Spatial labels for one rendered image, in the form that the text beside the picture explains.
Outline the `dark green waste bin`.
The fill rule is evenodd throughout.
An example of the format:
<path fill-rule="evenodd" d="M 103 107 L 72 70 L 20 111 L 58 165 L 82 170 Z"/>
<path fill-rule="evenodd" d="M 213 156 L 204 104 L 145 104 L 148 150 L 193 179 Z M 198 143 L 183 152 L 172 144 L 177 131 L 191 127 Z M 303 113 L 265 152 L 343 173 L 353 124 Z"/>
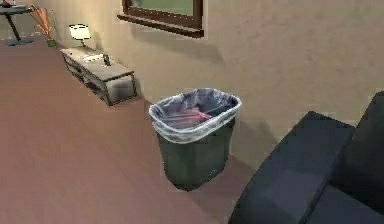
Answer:
<path fill-rule="evenodd" d="M 229 157 L 239 97 L 198 88 L 160 100 L 148 108 L 167 179 L 191 191 L 220 174 Z"/>

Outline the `grey low side table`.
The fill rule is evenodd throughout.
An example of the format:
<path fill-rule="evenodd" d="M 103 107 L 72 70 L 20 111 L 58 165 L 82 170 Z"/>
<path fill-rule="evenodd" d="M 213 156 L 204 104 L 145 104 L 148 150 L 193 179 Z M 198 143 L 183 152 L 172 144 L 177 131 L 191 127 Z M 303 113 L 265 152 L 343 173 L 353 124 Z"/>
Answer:
<path fill-rule="evenodd" d="M 61 49 L 68 70 L 108 106 L 137 96 L 134 71 L 110 59 L 86 62 L 84 56 L 101 54 L 89 47 Z"/>

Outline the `dark brown framed window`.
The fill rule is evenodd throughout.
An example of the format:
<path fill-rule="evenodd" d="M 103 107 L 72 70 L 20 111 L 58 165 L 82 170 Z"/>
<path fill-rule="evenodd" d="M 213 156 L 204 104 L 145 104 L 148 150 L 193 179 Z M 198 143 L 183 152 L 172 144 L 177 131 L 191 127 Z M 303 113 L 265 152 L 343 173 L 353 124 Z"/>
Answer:
<path fill-rule="evenodd" d="M 204 36 L 203 0 L 122 0 L 117 18 L 191 38 Z"/>

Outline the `dark grey sofa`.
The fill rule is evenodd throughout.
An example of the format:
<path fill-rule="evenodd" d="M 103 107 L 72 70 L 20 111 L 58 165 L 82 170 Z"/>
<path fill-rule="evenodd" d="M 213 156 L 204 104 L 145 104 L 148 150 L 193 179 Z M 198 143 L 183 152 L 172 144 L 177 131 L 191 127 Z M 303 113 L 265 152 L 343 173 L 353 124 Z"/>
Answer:
<path fill-rule="evenodd" d="M 228 224 L 384 224 L 384 91 L 355 127 L 308 112 L 255 172 Z"/>

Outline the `white shade table lamp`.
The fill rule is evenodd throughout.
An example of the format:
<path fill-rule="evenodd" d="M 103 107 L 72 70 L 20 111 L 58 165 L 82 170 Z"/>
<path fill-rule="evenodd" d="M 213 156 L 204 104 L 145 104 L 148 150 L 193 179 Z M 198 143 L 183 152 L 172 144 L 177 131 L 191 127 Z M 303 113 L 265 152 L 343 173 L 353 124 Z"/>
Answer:
<path fill-rule="evenodd" d="M 69 26 L 70 35 L 73 39 L 81 42 L 85 46 L 84 41 L 91 38 L 89 27 L 85 24 L 71 24 Z"/>

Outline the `orange house plant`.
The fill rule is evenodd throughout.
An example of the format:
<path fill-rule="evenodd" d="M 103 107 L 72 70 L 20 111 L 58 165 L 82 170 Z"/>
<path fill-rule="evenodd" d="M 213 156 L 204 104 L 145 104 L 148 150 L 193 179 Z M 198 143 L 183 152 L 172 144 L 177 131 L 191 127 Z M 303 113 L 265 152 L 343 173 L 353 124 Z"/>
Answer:
<path fill-rule="evenodd" d="M 52 29 L 54 26 L 51 24 L 48 10 L 46 8 L 38 7 L 34 4 L 30 5 L 31 16 L 36 21 L 37 28 L 47 38 L 47 45 L 51 48 L 57 46 L 56 40 L 52 36 Z"/>

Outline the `dark pedestal table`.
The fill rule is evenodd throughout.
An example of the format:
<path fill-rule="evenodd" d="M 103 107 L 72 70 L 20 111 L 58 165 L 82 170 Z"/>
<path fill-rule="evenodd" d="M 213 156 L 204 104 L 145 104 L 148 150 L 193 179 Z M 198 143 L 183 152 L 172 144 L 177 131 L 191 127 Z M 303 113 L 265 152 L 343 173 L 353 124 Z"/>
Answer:
<path fill-rule="evenodd" d="M 33 42 L 31 38 L 22 38 L 15 25 L 13 17 L 15 15 L 30 14 L 32 9 L 28 5 L 17 5 L 10 0 L 0 0 L 0 16 L 4 16 L 10 25 L 14 38 L 6 42 L 8 46 L 26 45 Z"/>

